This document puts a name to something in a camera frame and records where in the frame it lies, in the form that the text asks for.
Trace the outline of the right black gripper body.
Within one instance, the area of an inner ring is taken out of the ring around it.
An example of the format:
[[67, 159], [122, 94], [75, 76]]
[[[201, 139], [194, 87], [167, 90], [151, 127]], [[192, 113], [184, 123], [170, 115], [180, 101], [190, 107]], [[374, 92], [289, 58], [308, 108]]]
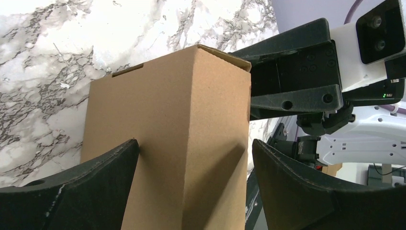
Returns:
[[349, 122], [354, 122], [353, 108], [394, 104], [404, 96], [406, 78], [406, 57], [401, 56], [385, 62], [387, 79], [365, 87], [344, 92], [344, 105], [328, 117], [323, 112], [298, 115], [296, 124], [313, 136], [333, 134]]

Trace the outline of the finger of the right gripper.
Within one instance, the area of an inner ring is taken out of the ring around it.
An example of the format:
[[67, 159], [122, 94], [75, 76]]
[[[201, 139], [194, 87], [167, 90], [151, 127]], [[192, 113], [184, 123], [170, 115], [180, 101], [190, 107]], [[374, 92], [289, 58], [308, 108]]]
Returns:
[[340, 85], [335, 47], [324, 18], [232, 54], [252, 64], [252, 95]]
[[250, 121], [290, 115], [319, 113], [343, 107], [337, 84], [292, 92], [266, 94], [251, 98]]

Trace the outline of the brown cardboard box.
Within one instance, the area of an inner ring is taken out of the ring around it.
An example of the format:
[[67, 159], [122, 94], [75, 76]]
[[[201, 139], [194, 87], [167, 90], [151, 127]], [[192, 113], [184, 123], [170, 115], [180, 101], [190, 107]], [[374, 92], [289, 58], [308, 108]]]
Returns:
[[140, 146], [122, 229], [244, 229], [250, 70], [195, 45], [90, 83], [81, 162]]

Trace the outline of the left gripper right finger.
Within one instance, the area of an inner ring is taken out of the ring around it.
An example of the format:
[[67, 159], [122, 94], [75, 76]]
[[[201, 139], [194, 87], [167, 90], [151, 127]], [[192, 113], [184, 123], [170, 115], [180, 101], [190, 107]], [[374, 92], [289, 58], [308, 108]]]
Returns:
[[374, 188], [319, 172], [261, 140], [252, 143], [270, 230], [403, 230], [406, 188]]

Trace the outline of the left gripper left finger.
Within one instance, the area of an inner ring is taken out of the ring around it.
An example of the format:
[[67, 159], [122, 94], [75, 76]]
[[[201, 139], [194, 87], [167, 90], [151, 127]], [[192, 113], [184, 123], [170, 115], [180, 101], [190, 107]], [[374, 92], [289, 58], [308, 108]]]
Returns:
[[1, 188], [1, 229], [119, 230], [139, 153], [130, 139], [70, 169]]

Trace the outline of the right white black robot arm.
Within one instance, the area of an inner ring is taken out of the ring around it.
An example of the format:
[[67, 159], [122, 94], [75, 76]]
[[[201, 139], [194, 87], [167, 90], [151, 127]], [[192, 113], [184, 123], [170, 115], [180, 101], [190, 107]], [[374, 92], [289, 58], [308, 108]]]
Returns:
[[306, 23], [234, 55], [252, 64], [250, 118], [292, 116], [275, 149], [310, 165], [405, 165], [405, 57], [363, 64], [354, 25]]

